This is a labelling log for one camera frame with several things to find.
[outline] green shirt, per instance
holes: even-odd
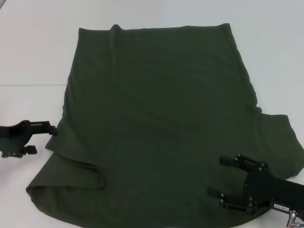
[[[27,188],[37,208],[85,228],[228,228],[256,215],[219,208],[207,186],[242,195],[241,153],[286,179],[304,166],[287,116],[261,114],[230,25],[80,29],[54,151]]]

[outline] white surface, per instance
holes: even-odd
[[[287,114],[304,145],[302,0],[7,0],[0,9],[0,125],[23,119],[58,123],[79,27],[222,23],[231,24],[259,106],[267,114]],[[0,159],[0,227],[75,227],[40,213],[25,192],[50,156],[43,149],[48,139],[31,139],[35,156]],[[294,181],[304,184],[304,171]],[[287,217],[271,211],[241,227],[285,227]]]

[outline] green fabric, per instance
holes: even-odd
[[[287,116],[261,114],[230,25],[79,30],[54,153],[28,186],[42,212],[85,228],[228,228],[207,186],[241,195],[241,153],[286,179],[304,166]]]

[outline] label sticker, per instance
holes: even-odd
[[[274,205],[274,208],[278,208],[278,209],[280,209],[280,210],[284,210],[284,211],[289,212],[289,208],[283,207],[283,206],[281,206],[281,205],[275,204],[275,205]]]

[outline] black metal bracket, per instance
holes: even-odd
[[[0,126],[0,151],[2,158],[16,157],[22,158],[26,154],[36,154],[35,146],[26,146],[33,134],[49,133],[57,135],[55,126],[51,126],[49,121],[30,122],[24,120],[15,126]]]
[[[235,158],[221,156],[220,164],[248,172],[243,196],[225,194],[208,187],[207,194],[219,199],[221,208],[255,214],[259,208],[269,207],[290,214],[295,211],[304,221],[304,185],[276,178],[269,173],[265,162],[257,162],[241,154]]]

